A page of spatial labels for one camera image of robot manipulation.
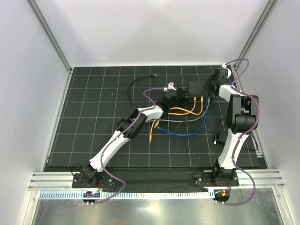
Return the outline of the black network switch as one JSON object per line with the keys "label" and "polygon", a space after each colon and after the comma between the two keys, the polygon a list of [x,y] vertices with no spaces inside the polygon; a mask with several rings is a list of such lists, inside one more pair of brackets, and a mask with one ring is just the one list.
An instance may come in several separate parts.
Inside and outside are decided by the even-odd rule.
{"label": "black network switch", "polygon": [[215,90],[205,90],[204,82],[193,82],[190,81],[188,83],[188,92],[194,94],[198,97],[206,97],[206,98],[214,98],[215,97]]}

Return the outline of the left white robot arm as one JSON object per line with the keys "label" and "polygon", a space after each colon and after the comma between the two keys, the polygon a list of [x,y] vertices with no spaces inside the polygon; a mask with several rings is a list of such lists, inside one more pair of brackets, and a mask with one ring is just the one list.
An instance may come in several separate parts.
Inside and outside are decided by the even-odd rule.
{"label": "left white robot arm", "polygon": [[98,185],[100,174],[106,165],[129,140],[136,138],[145,123],[160,119],[172,108],[185,106],[196,99],[196,95],[181,88],[175,88],[168,84],[164,88],[150,88],[143,95],[152,103],[151,106],[138,108],[130,106],[118,123],[112,137],[103,148],[82,165],[80,175],[83,183],[90,188]]}

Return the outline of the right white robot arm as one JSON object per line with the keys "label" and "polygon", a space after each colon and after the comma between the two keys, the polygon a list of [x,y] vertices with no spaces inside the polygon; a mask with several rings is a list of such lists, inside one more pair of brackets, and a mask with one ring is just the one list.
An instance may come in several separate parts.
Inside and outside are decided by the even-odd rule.
{"label": "right white robot arm", "polygon": [[228,84],[231,74],[231,70],[226,65],[222,65],[216,68],[203,87],[206,97],[218,96],[228,102],[225,118],[228,128],[227,138],[210,176],[211,182],[217,186],[226,185],[234,180],[236,160],[243,143],[257,128],[260,118],[259,97],[246,94],[233,84]]}

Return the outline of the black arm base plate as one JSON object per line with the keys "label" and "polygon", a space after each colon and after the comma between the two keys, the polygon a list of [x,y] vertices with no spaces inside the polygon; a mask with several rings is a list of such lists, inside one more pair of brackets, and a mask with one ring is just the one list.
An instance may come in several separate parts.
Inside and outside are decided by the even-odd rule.
{"label": "black arm base plate", "polygon": [[108,173],[75,173],[72,187],[101,187],[105,192],[191,193],[240,184],[236,172],[217,174],[210,167],[108,167],[107,170]]}

